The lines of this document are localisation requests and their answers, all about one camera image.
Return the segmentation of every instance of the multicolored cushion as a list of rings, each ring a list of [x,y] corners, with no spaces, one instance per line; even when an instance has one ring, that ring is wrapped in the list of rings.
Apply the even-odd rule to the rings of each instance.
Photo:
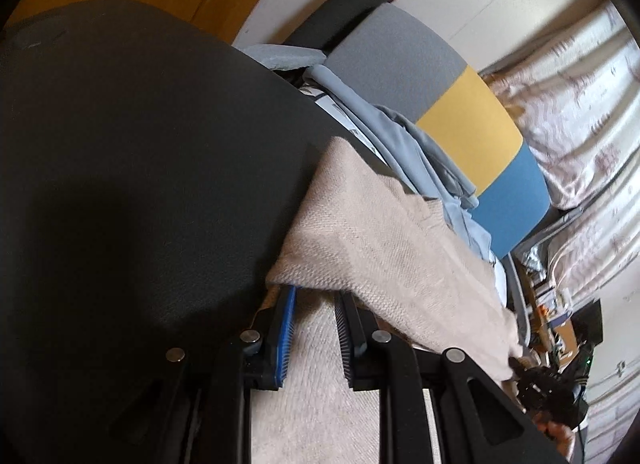
[[[329,55],[325,66],[372,104],[428,133],[476,185],[473,217],[498,257],[543,218],[542,173],[500,102],[464,59],[417,19],[382,4]]]

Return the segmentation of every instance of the beige cloth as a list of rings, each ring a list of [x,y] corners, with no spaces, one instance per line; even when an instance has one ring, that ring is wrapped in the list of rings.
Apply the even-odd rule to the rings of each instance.
[[[441,203],[376,175],[344,139],[331,140],[267,279],[350,290],[416,343],[460,347],[497,381],[522,352],[492,267],[449,230]],[[348,388],[332,304],[300,294],[284,388],[252,396],[254,462],[377,461],[378,395]]]

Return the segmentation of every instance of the blue cloth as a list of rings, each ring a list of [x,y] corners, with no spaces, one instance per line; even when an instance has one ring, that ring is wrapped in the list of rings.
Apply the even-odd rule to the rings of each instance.
[[[492,250],[501,259],[535,228],[550,205],[545,178],[526,142],[479,202],[471,216],[492,233]]]

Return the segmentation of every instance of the metal bolt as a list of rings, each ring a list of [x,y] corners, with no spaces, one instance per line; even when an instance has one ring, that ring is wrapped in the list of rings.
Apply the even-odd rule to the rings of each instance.
[[[460,349],[449,349],[446,356],[452,363],[462,363],[465,360],[465,353]]]
[[[174,347],[172,349],[169,349],[164,355],[166,360],[171,361],[172,363],[177,363],[178,361],[182,361],[184,359],[184,356],[185,356],[184,350],[182,350],[180,347]]]
[[[389,343],[391,341],[391,335],[386,330],[376,330],[371,335],[373,341],[378,343]]]
[[[240,335],[240,339],[245,343],[255,343],[260,339],[260,333],[253,329],[244,330]]]

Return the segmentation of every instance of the white curtain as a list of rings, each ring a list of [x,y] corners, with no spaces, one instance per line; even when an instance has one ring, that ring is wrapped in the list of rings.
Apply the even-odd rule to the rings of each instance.
[[[632,373],[600,397],[588,397],[588,403],[585,462],[606,464],[640,408],[640,371]]]
[[[551,240],[548,271],[556,289],[568,291],[580,307],[639,250],[640,150],[603,194]]]
[[[597,196],[548,246],[549,279],[579,307],[640,251],[638,45],[607,2],[487,82],[529,144],[553,205]],[[638,412],[639,371],[588,399],[586,462],[605,464]]]
[[[640,146],[640,51],[610,2],[489,81],[556,208],[594,195]]]

